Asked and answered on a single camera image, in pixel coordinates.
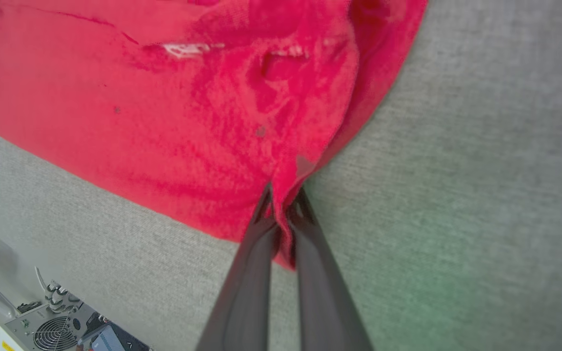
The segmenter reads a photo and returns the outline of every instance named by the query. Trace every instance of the fan grille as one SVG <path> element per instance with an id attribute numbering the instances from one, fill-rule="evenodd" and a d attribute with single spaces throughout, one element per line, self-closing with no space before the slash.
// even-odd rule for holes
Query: fan grille
<path id="1" fill-rule="evenodd" d="M 34 344 L 43 351 L 63 351 L 77 343 L 67 317 L 58 317 L 42 324 L 34 334 Z"/>

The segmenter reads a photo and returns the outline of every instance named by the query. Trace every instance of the red cloth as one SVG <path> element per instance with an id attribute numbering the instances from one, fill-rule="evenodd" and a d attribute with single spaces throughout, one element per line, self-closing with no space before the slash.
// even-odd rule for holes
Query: red cloth
<path id="1" fill-rule="evenodd" d="M 426 0 L 0 0 L 0 136 L 241 240 L 375 111 Z"/>

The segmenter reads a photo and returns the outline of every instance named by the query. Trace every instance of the cable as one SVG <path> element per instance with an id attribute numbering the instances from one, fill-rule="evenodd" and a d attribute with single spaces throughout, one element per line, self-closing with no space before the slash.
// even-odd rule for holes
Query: cable
<path id="1" fill-rule="evenodd" d="M 45 284 L 45 281 L 42 279 L 42 276 L 40 275 L 40 271 L 38 270 L 38 267 L 34 266 L 34 270 L 36 271 L 36 277 L 38 278 L 38 282 L 40 283 L 40 287 L 46 293 L 47 285 Z"/>

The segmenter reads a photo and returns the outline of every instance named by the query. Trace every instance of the yellow label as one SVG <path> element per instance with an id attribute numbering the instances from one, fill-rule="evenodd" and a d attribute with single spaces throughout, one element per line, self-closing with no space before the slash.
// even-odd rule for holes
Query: yellow label
<path id="1" fill-rule="evenodd" d="M 2 346 L 4 347 L 5 351 L 14 351 L 14 349 L 12 347 L 10 347 L 10 345 L 6 344 L 6 342 L 2 342 Z"/>

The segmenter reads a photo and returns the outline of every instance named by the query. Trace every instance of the red towel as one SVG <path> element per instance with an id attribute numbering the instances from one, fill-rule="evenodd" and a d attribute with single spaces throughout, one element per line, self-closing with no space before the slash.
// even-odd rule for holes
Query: red towel
<path id="1" fill-rule="evenodd" d="M 392 86 L 426 0 L 0 0 L 0 136 L 241 240 Z"/>

